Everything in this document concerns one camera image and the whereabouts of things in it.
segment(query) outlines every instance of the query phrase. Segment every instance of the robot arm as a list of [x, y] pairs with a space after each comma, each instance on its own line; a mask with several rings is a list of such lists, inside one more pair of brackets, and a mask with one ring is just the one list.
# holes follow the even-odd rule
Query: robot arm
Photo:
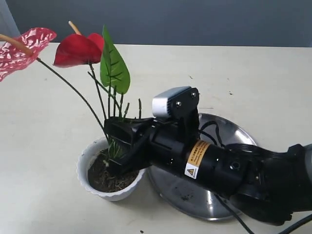
[[123, 148], [113, 174], [155, 165], [209, 190], [261, 222], [282, 225], [293, 212], [312, 211], [312, 145], [285, 153], [257, 146], [219, 147], [202, 141], [196, 88], [168, 90], [153, 99], [155, 118], [111, 117], [105, 132]]

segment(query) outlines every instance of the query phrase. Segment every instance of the anthurium plant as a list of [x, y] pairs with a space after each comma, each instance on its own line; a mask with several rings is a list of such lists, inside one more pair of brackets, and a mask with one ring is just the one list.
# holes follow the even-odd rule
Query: anthurium plant
[[[120, 157], [122, 152], [114, 140], [106, 135], [103, 122], [111, 116], [126, 118], [130, 103], [127, 103], [124, 107], [123, 100], [130, 87], [130, 73], [106, 26], [103, 27], [103, 35], [92, 33], [85, 36], [72, 22], [69, 22], [69, 25], [75, 33], [60, 42], [53, 65], [60, 68], [78, 65], [87, 65], [89, 67], [86, 76], [90, 77], [92, 82], [95, 83], [103, 111], [103, 119], [97, 116], [87, 99], [66, 78], [40, 59], [40, 52], [57, 36], [55, 32], [48, 28], [32, 28], [17, 38], [10, 38], [0, 34], [0, 40], [6, 41], [0, 48], [0, 81], [3, 81], [6, 76], [14, 71], [27, 68], [34, 61], [39, 62], [59, 77], [85, 102], [102, 129], [109, 144], [108, 149], [101, 152], [101, 161], [105, 168], [109, 166], [110, 158]], [[93, 64], [99, 62], [100, 79], [96, 77], [93, 68]], [[104, 106], [101, 90], [107, 95], [107, 106]], [[138, 118], [141, 118], [140, 99], [138, 99], [138, 109]], [[108, 188], [108, 191], [110, 189], [113, 192], [117, 190], [116, 188]]]

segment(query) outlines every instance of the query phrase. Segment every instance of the table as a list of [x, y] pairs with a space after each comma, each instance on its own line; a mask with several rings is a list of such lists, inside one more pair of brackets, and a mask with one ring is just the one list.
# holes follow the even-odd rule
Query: table
[[[40, 55], [52, 64], [57, 43]], [[117, 45], [132, 85], [130, 116], [151, 116], [153, 96], [176, 86], [197, 87], [199, 111], [227, 118], [262, 146], [285, 151], [312, 142], [310, 48]], [[88, 66], [57, 70], [101, 109]], [[222, 234], [245, 233], [235, 220], [205, 222], [172, 208], [147, 177], [126, 200], [86, 192], [76, 175], [79, 154], [102, 132], [85, 104], [38, 62], [0, 83], [0, 233]], [[256, 234], [283, 227], [243, 216]], [[312, 232], [312, 223], [296, 234]]]

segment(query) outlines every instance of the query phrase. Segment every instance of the laser warning symbol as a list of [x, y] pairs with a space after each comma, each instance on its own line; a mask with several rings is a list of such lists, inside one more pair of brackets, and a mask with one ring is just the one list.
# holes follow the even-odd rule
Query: laser warning symbol
[[198, 167], [190, 163], [186, 163], [184, 174], [190, 178], [196, 179], [198, 172]]
[[188, 171], [191, 175], [194, 174], [194, 169], [188, 169], [187, 171]]

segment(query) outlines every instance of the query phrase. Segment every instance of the potted plant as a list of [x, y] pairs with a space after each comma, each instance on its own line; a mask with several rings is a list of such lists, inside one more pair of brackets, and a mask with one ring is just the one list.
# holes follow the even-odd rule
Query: potted plant
[[[116, 49], [113, 41], [103, 27], [103, 35], [92, 33], [82, 35], [77, 27], [69, 22], [74, 34], [67, 36], [59, 44], [54, 66], [73, 67], [88, 65], [88, 76], [95, 83], [103, 111], [101, 120], [86, 98], [62, 75], [39, 58], [39, 53], [56, 37], [56, 33], [47, 28], [32, 28], [18, 38], [0, 34], [6, 43], [0, 48], [0, 81], [16, 70], [25, 69], [35, 60], [64, 81], [85, 102], [103, 131], [103, 137], [90, 144], [81, 154], [77, 163], [78, 179], [91, 193], [109, 201], [126, 198], [138, 185], [145, 170], [123, 176], [112, 176], [107, 172], [109, 159], [122, 156], [120, 147], [104, 131], [103, 122], [111, 116], [126, 118], [130, 103], [123, 105], [124, 95], [130, 87], [128, 68]], [[94, 72], [93, 64], [100, 63], [100, 81]], [[107, 95], [104, 106], [101, 90]], [[141, 118], [141, 101], [138, 100], [138, 118]]]

